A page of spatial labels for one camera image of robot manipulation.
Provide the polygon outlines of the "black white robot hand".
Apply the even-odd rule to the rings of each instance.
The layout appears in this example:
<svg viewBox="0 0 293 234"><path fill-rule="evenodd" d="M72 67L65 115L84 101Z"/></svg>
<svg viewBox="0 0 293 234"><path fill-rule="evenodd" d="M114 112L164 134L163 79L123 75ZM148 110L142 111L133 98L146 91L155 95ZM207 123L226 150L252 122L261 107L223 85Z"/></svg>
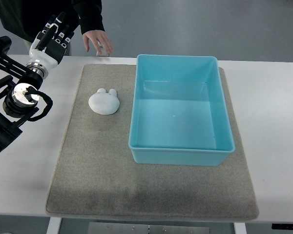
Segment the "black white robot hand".
<svg viewBox="0 0 293 234"><path fill-rule="evenodd" d="M51 16L31 44L30 58L42 59L50 68L60 64L74 36L69 25L64 23L65 16L65 12Z"/></svg>

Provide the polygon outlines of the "person's bare hand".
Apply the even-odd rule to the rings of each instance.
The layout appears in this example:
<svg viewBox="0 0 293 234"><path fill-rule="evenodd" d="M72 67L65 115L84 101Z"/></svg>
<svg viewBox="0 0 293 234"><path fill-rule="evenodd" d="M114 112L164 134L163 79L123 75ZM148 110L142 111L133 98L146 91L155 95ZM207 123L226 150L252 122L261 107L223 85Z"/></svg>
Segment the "person's bare hand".
<svg viewBox="0 0 293 234"><path fill-rule="evenodd" d="M103 55L103 50L105 54L113 53L112 43L105 31L90 30L85 32L82 38L86 52L90 50L89 43L91 42L99 55Z"/></svg>

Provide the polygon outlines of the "person's black sleeved forearm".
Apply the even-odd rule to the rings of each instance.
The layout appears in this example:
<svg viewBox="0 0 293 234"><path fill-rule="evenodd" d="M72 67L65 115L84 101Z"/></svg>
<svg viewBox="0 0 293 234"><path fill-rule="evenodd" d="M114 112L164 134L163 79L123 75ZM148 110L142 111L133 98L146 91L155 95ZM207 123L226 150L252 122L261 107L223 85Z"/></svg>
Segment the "person's black sleeved forearm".
<svg viewBox="0 0 293 234"><path fill-rule="evenodd" d="M82 34L93 30L105 31L101 0L72 0L71 4L79 17Z"/></svg>

